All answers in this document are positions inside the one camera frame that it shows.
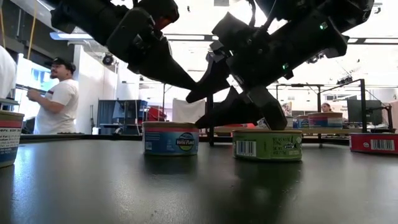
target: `can label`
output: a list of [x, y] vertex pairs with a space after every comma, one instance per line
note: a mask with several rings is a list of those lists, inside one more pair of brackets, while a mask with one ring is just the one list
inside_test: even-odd
[[311, 118], [310, 119], [311, 128], [342, 128], [343, 120], [341, 118]]
[[22, 121], [0, 121], [0, 163], [17, 157], [21, 127]]
[[257, 159], [301, 159], [301, 134], [234, 133], [234, 156]]
[[350, 134], [349, 149], [358, 152], [398, 154], [398, 134]]
[[299, 128], [309, 128], [310, 127], [310, 123], [308, 122], [308, 119], [299, 119], [298, 127]]
[[173, 130], [147, 128], [143, 145], [147, 154], [197, 154], [199, 133], [191, 129]]

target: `computer monitor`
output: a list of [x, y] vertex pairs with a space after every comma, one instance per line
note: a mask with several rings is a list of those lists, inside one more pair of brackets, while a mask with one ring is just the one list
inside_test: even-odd
[[[383, 122], [382, 106], [379, 100], [366, 100], [366, 122], [372, 122], [373, 125], [378, 125]], [[348, 121], [350, 123], [362, 123], [362, 107], [361, 100], [347, 100]]]

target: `blue tuna can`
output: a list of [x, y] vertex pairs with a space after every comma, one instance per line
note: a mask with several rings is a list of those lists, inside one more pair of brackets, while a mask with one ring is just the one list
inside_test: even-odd
[[143, 122], [144, 154], [192, 156], [198, 154], [199, 129], [193, 123]]
[[298, 128], [300, 129], [308, 129], [310, 128], [310, 123], [308, 121], [308, 116], [307, 115], [300, 115], [297, 117], [298, 121]]

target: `barcode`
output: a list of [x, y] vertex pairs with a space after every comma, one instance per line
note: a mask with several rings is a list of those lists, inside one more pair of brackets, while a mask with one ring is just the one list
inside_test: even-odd
[[236, 141], [236, 154], [239, 156], [256, 156], [255, 141]]
[[388, 150], [393, 151], [394, 140], [371, 140], [371, 149], [372, 150]]
[[145, 150], [152, 150], [152, 143], [151, 142], [145, 142]]

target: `woman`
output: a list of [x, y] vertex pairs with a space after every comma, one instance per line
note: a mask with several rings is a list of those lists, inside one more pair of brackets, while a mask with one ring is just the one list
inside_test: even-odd
[[328, 103], [322, 104], [322, 112], [332, 112], [332, 110], [330, 108], [330, 104], [328, 104]]

